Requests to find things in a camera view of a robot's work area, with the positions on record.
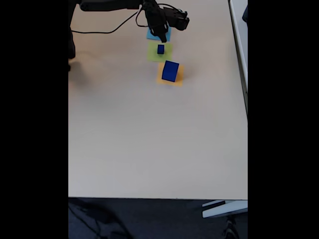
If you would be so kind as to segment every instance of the blue cube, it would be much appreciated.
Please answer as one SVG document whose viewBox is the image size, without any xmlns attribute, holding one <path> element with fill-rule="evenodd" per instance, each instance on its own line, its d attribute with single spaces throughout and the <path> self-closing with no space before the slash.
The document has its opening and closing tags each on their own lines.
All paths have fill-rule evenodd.
<svg viewBox="0 0 319 239">
<path fill-rule="evenodd" d="M 162 74 L 161 78 L 163 80 L 175 82 L 176 76 L 177 76 L 177 71 L 178 71 L 178 66 L 179 66 L 179 64 L 176 62 L 165 61 L 163 74 Z"/>
<path fill-rule="evenodd" d="M 164 45 L 158 45 L 158 54 L 164 54 Z"/>
</svg>

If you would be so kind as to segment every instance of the small blue cube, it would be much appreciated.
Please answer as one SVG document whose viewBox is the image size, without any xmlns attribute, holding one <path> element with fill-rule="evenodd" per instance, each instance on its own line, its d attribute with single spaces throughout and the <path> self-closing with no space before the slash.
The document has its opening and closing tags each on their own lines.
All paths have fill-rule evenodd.
<svg viewBox="0 0 319 239">
<path fill-rule="evenodd" d="M 158 45 L 158 54 L 164 54 L 164 45 Z"/>
<path fill-rule="evenodd" d="M 163 80 L 175 82 L 177 71 L 178 71 L 179 64 L 172 61 L 165 61 L 163 74 L 161 78 Z"/>
</svg>

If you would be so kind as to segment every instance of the table surface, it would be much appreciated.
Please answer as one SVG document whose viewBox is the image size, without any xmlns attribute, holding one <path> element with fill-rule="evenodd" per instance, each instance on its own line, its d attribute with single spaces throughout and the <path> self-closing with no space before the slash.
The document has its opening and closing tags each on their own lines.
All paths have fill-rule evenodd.
<svg viewBox="0 0 319 239">
<path fill-rule="evenodd" d="M 182 87 L 156 83 L 147 29 L 74 33 L 69 72 L 69 197 L 247 200 L 248 126 L 226 0 L 168 0 Z M 82 12 L 71 28 L 110 31 L 134 10 Z M 144 13 L 139 24 L 146 23 Z"/>
</svg>

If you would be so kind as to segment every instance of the dark floor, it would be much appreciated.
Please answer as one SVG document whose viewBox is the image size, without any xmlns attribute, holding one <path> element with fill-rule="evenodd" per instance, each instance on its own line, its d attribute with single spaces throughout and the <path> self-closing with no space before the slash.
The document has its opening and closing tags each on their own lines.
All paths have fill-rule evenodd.
<svg viewBox="0 0 319 239">
<path fill-rule="evenodd" d="M 83 199 L 113 211 L 122 220 L 134 239 L 223 239 L 226 217 L 202 218 L 201 205 L 207 200 L 160 200 L 160 199 Z M 95 221 L 76 206 L 73 211 L 92 228 Z M 240 239 L 247 239 L 247 213 L 235 215 Z M 112 231 L 120 232 L 117 224 L 101 225 L 101 235 L 109 237 Z M 91 232 L 69 210 L 69 238 L 94 239 Z"/>
</svg>

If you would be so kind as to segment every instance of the black cable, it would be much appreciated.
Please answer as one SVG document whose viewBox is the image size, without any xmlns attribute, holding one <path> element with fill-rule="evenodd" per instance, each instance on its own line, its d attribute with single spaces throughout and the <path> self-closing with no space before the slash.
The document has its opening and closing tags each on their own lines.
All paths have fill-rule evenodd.
<svg viewBox="0 0 319 239">
<path fill-rule="evenodd" d="M 166 4 L 166 3 L 159 3 L 158 5 L 165 5 L 165 6 L 169 6 L 173 9 L 175 9 L 176 11 L 180 11 L 179 9 L 177 9 L 176 7 L 172 6 L 172 5 L 169 5 L 169 4 Z M 135 22 L 136 22 L 136 25 L 139 26 L 139 27 L 148 27 L 148 26 L 144 26 L 144 25 L 139 25 L 138 24 L 138 16 L 140 15 L 141 11 L 143 10 L 143 7 L 141 7 L 141 9 L 137 12 L 135 12 L 132 16 L 130 16 L 128 19 L 126 19 L 125 21 L 123 21 L 121 23 L 121 25 L 119 25 L 117 28 L 115 28 L 113 31 L 109 31 L 109 32 L 103 32 L 103 31 L 88 31 L 88 32 L 83 32 L 83 31 L 74 31 L 74 30 L 71 30 L 72 32 L 76 32 L 76 33 L 81 33 L 81 34 L 110 34 L 110 33 L 113 33 L 115 32 L 117 29 L 119 29 L 125 22 L 127 22 L 128 20 L 130 20 L 133 16 L 135 16 L 136 14 L 136 18 L 135 18 Z"/>
<path fill-rule="evenodd" d="M 88 229 L 90 229 L 92 232 L 94 232 L 94 234 L 95 234 L 96 236 L 101 237 L 100 234 L 98 234 L 93 228 L 91 228 L 82 218 L 80 218 L 77 214 L 75 214 L 75 212 L 70 208 L 70 206 L 68 206 L 68 207 L 69 207 L 70 212 L 71 212 L 78 220 L 80 220 L 84 225 L 86 225 L 86 227 L 87 227 Z"/>
<path fill-rule="evenodd" d="M 101 235 L 101 227 L 99 222 L 96 219 L 95 219 L 95 224 L 96 224 L 96 227 L 98 228 L 98 235 Z"/>
<path fill-rule="evenodd" d="M 135 16 L 135 14 L 137 14 L 138 12 L 135 12 L 132 16 L 130 16 L 128 19 L 126 19 L 125 21 L 123 21 L 121 23 L 121 25 L 119 25 L 117 28 L 115 28 L 113 31 L 109 31 L 109 32 L 102 32 L 102 31 L 89 31 L 89 32 L 82 32 L 82 31 L 73 31 L 72 32 L 76 32 L 76 33 L 81 33 L 81 34 L 110 34 L 115 32 L 117 29 L 119 29 L 125 22 L 127 22 L 128 20 L 130 20 L 133 16 Z"/>
<path fill-rule="evenodd" d="M 139 26 L 139 27 L 148 27 L 148 26 L 143 26 L 143 25 L 139 25 L 139 24 L 138 24 L 138 16 L 140 15 L 140 13 L 141 13 L 142 10 L 143 10 L 143 8 L 141 7 L 141 9 L 139 10 L 138 14 L 137 14 L 136 17 L 135 17 L 136 25 Z"/>
</svg>

